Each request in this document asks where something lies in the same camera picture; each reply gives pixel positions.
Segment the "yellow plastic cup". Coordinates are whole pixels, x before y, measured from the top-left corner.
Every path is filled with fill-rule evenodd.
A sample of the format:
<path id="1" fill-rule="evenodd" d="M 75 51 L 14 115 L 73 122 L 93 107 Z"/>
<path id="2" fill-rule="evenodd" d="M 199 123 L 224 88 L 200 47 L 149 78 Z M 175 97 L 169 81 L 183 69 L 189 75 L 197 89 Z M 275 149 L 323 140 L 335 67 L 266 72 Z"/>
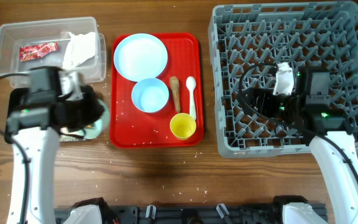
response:
<path id="1" fill-rule="evenodd" d="M 196 121 L 187 113 L 178 113 L 170 120 L 170 130 L 177 139 L 187 140 L 196 131 Z"/>

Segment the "white napkin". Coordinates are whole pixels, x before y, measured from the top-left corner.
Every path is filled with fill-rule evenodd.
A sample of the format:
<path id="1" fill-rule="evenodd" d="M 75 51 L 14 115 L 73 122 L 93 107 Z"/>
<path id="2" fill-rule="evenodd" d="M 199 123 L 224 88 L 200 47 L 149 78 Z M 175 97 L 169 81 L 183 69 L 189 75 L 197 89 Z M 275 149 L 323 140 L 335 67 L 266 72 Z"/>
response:
<path id="1" fill-rule="evenodd" d="M 62 64 L 62 68 L 66 70 L 73 69 L 96 55 L 95 32 L 79 35 L 69 32 L 68 34 L 70 41 L 67 45 Z"/>

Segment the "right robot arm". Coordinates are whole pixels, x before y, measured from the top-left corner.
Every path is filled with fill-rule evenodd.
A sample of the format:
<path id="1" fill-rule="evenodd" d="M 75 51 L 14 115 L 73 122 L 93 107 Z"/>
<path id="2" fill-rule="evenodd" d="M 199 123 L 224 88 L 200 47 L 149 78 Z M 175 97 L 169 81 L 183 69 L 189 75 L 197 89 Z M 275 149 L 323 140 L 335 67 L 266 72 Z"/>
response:
<path id="1" fill-rule="evenodd" d="M 358 223 L 356 140 L 346 112 L 330 107 L 329 70 L 300 66 L 293 73 L 271 66 L 273 90 L 239 84 L 243 112 L 300 132 L 323 174 L 336 223 Z"/>

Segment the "white rice pile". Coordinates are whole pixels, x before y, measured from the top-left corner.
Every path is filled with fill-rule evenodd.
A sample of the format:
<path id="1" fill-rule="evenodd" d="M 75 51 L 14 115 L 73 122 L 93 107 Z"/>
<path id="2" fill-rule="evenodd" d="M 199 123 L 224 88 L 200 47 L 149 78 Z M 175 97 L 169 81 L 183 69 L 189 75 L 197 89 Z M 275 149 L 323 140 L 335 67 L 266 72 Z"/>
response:
<path id="1" fill-rule="evenodd" d="M 82 141 L 82 140 L 84 140 L 84 135 L 67 134 L 67 133 L 61 133 L 60 134 L 60 141 L 61 142 L 73 142 L 73 141 Z"/>

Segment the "mint green bowl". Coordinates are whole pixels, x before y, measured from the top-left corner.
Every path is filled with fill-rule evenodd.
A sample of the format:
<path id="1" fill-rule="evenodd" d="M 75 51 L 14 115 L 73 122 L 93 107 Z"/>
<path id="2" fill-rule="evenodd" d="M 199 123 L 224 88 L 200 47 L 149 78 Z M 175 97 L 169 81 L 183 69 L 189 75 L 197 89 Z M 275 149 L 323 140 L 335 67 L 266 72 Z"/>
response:
<path id="1" fill-rule="evenodd" d="M 104 108 L 101 117 L 93 123 L 92 128 L 85 128 L 84 139 L 95 139 L 97 138 L 110 123 L 110 113 L 107 105 L 102 101 L 98 100 L 98 103 Z"/>

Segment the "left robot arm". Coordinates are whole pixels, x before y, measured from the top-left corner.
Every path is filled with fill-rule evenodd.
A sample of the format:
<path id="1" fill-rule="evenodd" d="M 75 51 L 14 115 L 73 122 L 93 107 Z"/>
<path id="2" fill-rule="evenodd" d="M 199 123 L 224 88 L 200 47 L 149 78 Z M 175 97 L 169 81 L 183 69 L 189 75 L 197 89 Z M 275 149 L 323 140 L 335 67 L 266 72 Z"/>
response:
<path id="1" fill-rule="evenodd" d="M 12 90 L 4 137 L 14 154 L 8 223 L 55 223 L 54 165 L 60 138 L 98 137 L 109 110 L 80 72 L 33 68 Z"/>

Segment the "red snack wrapper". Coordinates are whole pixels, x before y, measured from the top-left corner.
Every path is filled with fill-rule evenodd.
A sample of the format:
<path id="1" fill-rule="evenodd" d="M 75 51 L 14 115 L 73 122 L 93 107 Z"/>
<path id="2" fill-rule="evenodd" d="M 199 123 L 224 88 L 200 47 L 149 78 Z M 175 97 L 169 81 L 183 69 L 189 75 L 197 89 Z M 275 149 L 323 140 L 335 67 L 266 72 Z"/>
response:
<path id="1" fill-rule="evenodd" d="M 19 49 L 19 59 L 21 62 L 35 60 L 42 58 L 49 53 L 59 51 L 59 46 L 56 42 L 49 42 L 44 44 L 29 45 Z"/>

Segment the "light blue bowl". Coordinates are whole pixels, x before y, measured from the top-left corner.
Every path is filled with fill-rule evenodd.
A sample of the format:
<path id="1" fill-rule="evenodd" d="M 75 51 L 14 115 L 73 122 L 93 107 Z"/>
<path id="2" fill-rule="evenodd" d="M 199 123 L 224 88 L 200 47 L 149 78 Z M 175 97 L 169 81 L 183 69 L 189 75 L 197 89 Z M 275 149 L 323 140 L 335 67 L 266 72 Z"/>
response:
<path id="1" fill-rule="evenodd" d="M 158 78 L 146 78 L 137 82 L 131 93 L 133 105 L 144 113 L 162 110 L 169 100 L 167 85 Z"/>

